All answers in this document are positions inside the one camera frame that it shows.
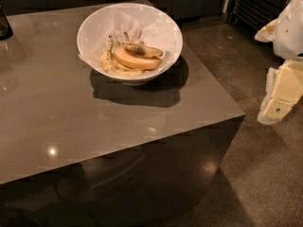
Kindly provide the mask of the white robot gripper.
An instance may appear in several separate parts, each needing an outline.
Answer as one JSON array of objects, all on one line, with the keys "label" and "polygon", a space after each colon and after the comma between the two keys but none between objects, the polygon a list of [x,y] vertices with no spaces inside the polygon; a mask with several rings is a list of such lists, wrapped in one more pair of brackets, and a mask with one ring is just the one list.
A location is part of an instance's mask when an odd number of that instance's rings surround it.
[{"label": "white robot gripper", "polygon": [[258,122],[280,122],[303,96],[303,0],[291,0],[278,18],[260,29],[255,40],[273,42],[274,53],[285,61],[270,68],[266,79],[266,97],[258,113]]}]

